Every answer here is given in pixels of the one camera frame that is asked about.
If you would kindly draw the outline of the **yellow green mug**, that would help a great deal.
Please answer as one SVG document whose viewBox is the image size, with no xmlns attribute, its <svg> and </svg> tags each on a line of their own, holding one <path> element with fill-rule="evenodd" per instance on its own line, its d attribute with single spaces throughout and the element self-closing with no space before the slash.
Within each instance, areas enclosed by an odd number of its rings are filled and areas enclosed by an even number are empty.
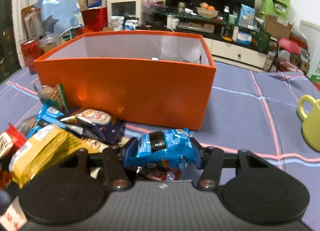
<svg viewBox="0 0 320 231">
<path fill-rule="evenodd" d="M 307 114 L 304 110 L 304 103 L 309 102 L 312 105 L 310 112 Z M 297 112 L 302 119 L 302 135 L 306 143 L 313 150 L 319 152 L 320 134 L 319 134 L 319 99 L 310 95 L 303 95 L 298 101 Z"/>
</svg>

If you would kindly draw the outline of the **dark red brick snack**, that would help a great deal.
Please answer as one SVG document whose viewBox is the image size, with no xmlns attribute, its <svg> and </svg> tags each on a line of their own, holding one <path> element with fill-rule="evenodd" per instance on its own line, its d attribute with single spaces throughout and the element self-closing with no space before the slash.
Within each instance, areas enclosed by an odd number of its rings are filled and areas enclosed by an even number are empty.
<svg viewBox="0 0 320 231">
<path fill-rule="evenodd" d="M 173 168 L 143 168 L 140 172 L 144 177 L 154 181 L 178 181 L 182 171 Z"/>
</svg>

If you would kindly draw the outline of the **red soda can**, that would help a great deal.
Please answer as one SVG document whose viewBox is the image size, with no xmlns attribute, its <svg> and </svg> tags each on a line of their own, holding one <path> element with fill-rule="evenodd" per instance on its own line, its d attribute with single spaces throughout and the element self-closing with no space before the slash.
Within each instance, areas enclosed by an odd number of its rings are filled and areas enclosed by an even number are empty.
<svg viewBox="0 0 320 231">
<path fill-rule="evenodd" d="M 23 41 L 21 43 L 21 51 L 25 65 L 31 74 L 36 74 L 34 61 L 42 55 L 42 51 L 37 39 Z"/>
</svg>

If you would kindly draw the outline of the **clear plastic jar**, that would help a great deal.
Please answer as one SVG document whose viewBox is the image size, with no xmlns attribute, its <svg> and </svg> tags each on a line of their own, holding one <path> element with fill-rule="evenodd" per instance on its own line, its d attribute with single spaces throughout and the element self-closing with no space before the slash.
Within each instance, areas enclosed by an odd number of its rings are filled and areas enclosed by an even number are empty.
<svg viewBox="0 0 320 231">
<path fill-rule="evenodd" d="M 39 47 L 43 54 L 58 47 L 61 44 L 61 39 L 57 34 L 50 34 L 39 40 Z"/>
</svg>

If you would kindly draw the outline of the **white tv cabinet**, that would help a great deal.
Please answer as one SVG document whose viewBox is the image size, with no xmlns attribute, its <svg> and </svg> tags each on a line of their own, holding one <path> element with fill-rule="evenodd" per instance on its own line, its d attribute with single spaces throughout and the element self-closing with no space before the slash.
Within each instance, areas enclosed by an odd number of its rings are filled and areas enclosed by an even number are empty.
<svg viewBox="0 0 320 231">
<path fill-rule="evenodd" d="M 204 38 L 214 61 L 263 72 L 267 55 L 232 43 Z"/>
</svg>

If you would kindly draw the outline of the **blue fish shaped cover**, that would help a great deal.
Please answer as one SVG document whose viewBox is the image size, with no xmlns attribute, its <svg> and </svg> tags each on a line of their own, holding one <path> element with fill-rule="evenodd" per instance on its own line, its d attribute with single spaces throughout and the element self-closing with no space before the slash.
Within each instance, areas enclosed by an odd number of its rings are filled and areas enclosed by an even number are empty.
<svg viewBox="0 0 320 231">
<path fill-rule="evenodd" d="M 72 29 L 85 27 L 77 0 L 38 0 L 34 7 L 40 9 L 41 25 L 46 35 L 62 36 Z"/>
</svg>

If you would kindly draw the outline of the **green white biscuit packet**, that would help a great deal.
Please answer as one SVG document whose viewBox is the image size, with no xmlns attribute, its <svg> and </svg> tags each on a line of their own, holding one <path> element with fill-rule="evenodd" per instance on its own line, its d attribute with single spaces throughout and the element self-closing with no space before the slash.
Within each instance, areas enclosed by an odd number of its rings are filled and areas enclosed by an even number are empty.
<svg viewBox="0 0 320 231">
<path fill-rule="evenodd" d="M 55 87 L 48 85 L 34 85 L 34 89 L 43 104 L 61 111 L 68 111 L 65 91 L 62 84 L 57 84 Z"/>
</svg>

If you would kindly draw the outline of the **orange storage box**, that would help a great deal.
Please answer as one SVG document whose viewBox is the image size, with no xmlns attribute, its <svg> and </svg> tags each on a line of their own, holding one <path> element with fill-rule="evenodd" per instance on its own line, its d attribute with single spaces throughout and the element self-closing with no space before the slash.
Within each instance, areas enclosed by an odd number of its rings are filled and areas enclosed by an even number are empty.
<svg viewBox="0 0 320 231">
<path fill-rule="evenodd" d="M 40 82 L 62 84 L 70 108 L 135 123 L 199 130 L 216 65 L 201 35 L 87 33 L 35 61 Z"/>
</svg>

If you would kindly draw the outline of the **blue snack packet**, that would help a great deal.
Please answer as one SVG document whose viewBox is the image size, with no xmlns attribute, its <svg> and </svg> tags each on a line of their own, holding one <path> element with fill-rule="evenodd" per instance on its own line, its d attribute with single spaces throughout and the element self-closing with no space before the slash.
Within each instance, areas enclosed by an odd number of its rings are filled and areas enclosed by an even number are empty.
<svg viewBox="0 0 320 231">
<path fill-rule="evenodd" d="M 196 161 L 189 129 L 167 129 L 144 134 L 126 149 L 123 166 L 188 167 Z"/>
</svg>

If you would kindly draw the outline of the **fruit bowl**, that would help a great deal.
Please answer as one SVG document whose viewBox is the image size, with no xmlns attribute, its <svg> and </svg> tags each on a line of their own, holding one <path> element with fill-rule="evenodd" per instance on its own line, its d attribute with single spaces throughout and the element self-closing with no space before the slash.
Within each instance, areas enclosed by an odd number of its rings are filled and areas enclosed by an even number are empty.
<svg viewBox="0 0 320 231">
<path fill-rule="evenodd" d="M 205 19 L 216 18 L 219 12 L 215 9 L 214 6 L 208 5 L 206 2 L 200 3 L 200 6 L 196 8 L 197 13 Z"/>
</svg>

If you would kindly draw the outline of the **blue plaid tablecloth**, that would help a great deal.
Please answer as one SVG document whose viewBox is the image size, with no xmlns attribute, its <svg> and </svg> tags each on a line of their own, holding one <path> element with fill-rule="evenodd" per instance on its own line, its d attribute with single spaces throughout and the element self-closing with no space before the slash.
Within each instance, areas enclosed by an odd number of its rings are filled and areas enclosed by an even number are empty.
<svg viewBox="0 0 320 231">
<path fill-rule="evenodd" d="M 247 149 L 299 179 L 310 193 L 304 222 L 319 230 L 319 153 L 304 141 L 297 103 L 319 91 L 295 72 L 253 72 L 218 63 L 202 128 L 192 136 L 228 153 Z"/>
</svg>

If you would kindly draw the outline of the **navy round cookie packet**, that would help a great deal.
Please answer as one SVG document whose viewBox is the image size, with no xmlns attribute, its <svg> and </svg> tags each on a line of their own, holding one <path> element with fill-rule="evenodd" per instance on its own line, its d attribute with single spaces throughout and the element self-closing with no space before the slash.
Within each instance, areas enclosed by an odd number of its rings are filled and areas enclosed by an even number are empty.
<svg viewBox="0 0 320 231">
<path fill-rule="evenodd" d="M 58 117 L 68 129 L 82 137 L 115 143 L 125 122 L 95 109 L 76 108 Z"/>
</svg>

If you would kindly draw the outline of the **white small cabinet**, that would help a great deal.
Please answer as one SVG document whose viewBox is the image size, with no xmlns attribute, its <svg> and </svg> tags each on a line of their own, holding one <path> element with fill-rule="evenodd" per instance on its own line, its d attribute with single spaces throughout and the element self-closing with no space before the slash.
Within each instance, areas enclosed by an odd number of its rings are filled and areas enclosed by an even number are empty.
<svg viewBox="0 0 320 231">
<path fill-rule="evenodd" d="M 144 24 L 143 2 L 147 0 L 106 0 L 107 19 L 111 25 L 112 16 L 123 16 L 125 20 L 135 19 L 139 24 Z"/>
</svg>

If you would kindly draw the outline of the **yellow snack bag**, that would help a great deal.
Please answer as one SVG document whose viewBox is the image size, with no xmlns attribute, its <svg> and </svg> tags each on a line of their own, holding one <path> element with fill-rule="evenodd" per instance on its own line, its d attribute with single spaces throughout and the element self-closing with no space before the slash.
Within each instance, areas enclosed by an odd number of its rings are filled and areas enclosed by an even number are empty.
<svg viewBox="0 0 320 231">
<path fill-rule="evenodd" d="M 56 124 L 40 129 L 13 155 L 9 164 L 12 180 L 20 188 L 40 172 L 48 169 L 78 149 L 90 154 L 102 152 L 108 145 L 82 140 Z"/>
</svg>

